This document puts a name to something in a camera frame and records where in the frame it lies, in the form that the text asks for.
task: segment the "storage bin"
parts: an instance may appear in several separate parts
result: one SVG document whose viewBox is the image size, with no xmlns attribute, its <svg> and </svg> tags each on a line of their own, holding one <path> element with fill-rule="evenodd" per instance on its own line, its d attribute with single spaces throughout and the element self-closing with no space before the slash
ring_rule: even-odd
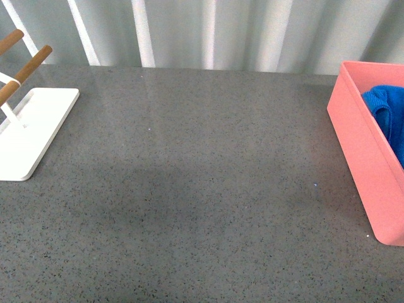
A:
<svg viewBox="0 0 404 303">
<path fill-rule="evenodd" d="M 404 87 L 404 65 L 344 61 L 327 106 L 376 239 L 404 246 L 404 170 L 361 95 Z"/>
</svg>

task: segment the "countertop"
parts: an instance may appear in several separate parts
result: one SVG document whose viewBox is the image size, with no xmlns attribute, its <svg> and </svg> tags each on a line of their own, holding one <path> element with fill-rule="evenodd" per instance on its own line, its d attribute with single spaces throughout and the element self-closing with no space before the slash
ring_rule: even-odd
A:
<svg viewBox="0 0 404 303">
<path fill-rule="evenodd" d="M 0 182 L 0 300 L 402 302 L 404 248 L 374 238 L 326 111 L 335 80 L 41 66 L 11 104 L 81 95 L 31 179 Z"/>
</svg>

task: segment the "white stand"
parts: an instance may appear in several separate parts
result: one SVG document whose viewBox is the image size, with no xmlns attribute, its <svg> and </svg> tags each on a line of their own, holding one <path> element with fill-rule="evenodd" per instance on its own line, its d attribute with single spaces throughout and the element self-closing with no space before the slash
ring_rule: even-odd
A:
<svg viewBox="0 0 404 303">
<path fill-rule="evenodd" d="M 75 88 L 34 88 L 0 125 L 0 181 L 31 177 L 79 96 Z"/>
</svg>

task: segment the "quartz countertop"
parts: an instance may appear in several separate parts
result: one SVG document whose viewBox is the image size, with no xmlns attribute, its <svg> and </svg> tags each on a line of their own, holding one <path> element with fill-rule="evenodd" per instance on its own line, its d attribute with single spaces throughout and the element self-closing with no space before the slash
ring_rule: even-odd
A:
<svg viewBox="0 0 404 303">
<path fill-rule="evenodd" d="M 401 302 L 404 250 L 372 233 L 335 80 L 42 65 L 12 105 L 80 97 L 33 176 L 0 182 L 0 300 Z"/>
</svg>

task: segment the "wooden dowel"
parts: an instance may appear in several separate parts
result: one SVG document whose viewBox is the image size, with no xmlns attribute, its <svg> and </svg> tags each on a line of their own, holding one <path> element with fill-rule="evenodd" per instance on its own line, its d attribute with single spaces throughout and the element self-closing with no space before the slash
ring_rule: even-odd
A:
<svg viewBox="0 0 404 303">
<path fill-rule="evenodd" d="M 21 70 L 15 75 L 14 79 L 21 84 L 40 66 L 46 57 L 52 52 L 52 47 L 45 45 Z M 19 89 L 19 84 L 16 81 L 10 81 L 0 90 L 0 106 Z"/>
<path fill-rule="evenodd" d="M 14 44 L 24 37 L 24 33 L 21 30 L 14 30 L 6 38 L 0 41 L 0 56 L 8 51 Z"/>
<path fill-rule="evenodd" d="M 52 52 L 52 47 L 45 45 L 38 53 L 28 62 L 21 70 L 15 75 L 14 79 L 18 80 L 21 84 L 40 66 Z"/>
<path fill-rule="evenodd" d="M 19 89 L 20 85 L 16 81 L 10 81 L 0 90 L 0 106 L 2 106 L 6 101 L 14 94 L 14 92 Z"/>
</svg>

